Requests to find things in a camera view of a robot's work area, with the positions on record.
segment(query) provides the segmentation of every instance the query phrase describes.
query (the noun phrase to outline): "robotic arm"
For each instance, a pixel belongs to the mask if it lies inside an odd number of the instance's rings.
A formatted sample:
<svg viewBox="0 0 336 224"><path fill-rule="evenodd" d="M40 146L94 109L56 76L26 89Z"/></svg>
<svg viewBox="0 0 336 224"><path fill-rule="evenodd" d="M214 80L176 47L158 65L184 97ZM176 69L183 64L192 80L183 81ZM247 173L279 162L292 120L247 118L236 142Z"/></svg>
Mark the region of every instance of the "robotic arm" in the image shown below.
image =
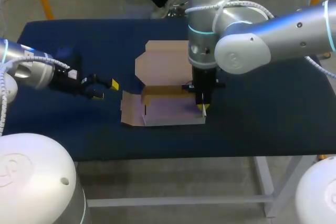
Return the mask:
<svg viewBox="0 0 336 224"><path fill-rule="evenodd" d="M277 18L249 1L190 0L190 4L188 55L197 105L210 104L218 87L218 67L242 74L278 60L335 51L333 2Z"/></svg>
<svg viewBox="0 0 336 224"><path fill-rule="evenodd" d="M43 61L22 61L14 63L5 74L8 102L12 102L15 98L17 92L16 83L25 84L36 89L49 87L53 90L72 95L84 95L89 99L103 99L104 97L102 92L88 89L92 84L101 84L108 89L119 89L119 85L114 79L105 80L99 78L96 74L84 77L81 70L81 56L77 52L67 51L65 55L64 53L61 55L63 57L58 58L59 61L70 66L69 69L65 69L52 62ZM51 55L45 52L40 52L6 39L0 39L0 62L2 64L21 57L53 59Z"/></svg>

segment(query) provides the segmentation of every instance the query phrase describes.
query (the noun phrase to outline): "navy blue table cover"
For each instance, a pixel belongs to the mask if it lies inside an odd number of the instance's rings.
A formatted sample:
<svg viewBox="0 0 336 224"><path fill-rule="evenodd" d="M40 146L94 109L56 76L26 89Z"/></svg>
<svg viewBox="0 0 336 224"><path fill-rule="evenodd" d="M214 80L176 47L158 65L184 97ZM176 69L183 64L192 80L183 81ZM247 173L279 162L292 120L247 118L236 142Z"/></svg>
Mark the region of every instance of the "navy blue table cover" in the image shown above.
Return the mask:
<svg viewBox="0 0 336 224"><path fill-rule="evenodd" d="M186 39L183 19L103 19L28 23L18 42L52 55L75 46L86 74L113 77L121 90L140 93L134 60L146 42ZM121 91L100 101L20 86L5 134L49 136L76 161L336 153L335 94L304 59L221 78L227 88L214 93L206 124L197 126L122 125Z"/></svg>

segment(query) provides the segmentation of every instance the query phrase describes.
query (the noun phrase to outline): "blue fabric surface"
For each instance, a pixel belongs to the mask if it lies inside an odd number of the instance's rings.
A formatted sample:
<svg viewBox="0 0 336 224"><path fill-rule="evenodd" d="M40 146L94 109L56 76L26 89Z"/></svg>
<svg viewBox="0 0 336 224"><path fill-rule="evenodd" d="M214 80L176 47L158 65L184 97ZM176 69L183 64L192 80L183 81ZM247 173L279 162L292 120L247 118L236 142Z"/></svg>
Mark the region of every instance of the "blue fabric surface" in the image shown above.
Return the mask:
<svg viewBox="0 0 336 224"><path fill-rule="evenodd" d="M61 46L80 48L86 74L114 77L121 90L140 93L134 60L146 42L184 39L183 19L106 19L28 23L18 42L52 55ZM5 134L49 136L76 161L336 153L335 95L304 59L221 78L227 88L214 93L200 126L122 125L121 91L99 101L20 86Z"/></svg>

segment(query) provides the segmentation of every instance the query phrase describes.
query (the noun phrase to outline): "floor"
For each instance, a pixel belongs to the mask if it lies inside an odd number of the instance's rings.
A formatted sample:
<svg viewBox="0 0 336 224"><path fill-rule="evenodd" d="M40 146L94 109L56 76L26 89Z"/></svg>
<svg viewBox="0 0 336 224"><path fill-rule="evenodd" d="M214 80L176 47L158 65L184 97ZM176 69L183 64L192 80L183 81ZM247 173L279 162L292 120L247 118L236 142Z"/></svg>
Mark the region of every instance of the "floor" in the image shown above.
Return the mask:
<svg viewBox="0 0 336 224"><path fill-rule="evenodd" d="M49 0L55 18L143 18L153 8L149 0ZM308 0L251 0L283 15ZM5 37L16 41L27 22L44 20L39 0L4 3ZM322 61L336 72L336 58ZM336 90L336 81L331 80ZM288 157L270 157L272 177L278 181ZM80 163L78 171L89 199L107 197L199 196L258 193L251 158L193 158ZM93 224L227 223L298 224L293 200L276 219L266 219L258 204L120 207L91 210Z"/></svg>

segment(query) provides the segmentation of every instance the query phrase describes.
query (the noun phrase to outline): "cardboard box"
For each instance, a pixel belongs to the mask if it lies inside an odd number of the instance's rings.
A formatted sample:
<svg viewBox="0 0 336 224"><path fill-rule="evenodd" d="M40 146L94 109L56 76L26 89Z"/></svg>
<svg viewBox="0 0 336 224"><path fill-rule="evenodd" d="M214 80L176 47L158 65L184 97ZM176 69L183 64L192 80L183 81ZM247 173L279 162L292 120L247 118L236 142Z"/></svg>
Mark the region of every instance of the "cardboard box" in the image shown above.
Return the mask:
<svg viewBox="0 0 336 224"><path fill-rule="evenodd" d="M188 41L149 41L135 60L141 94L123 92L121 122L133 126L204 124L195 95L182 90L192 80Z"/></svg>

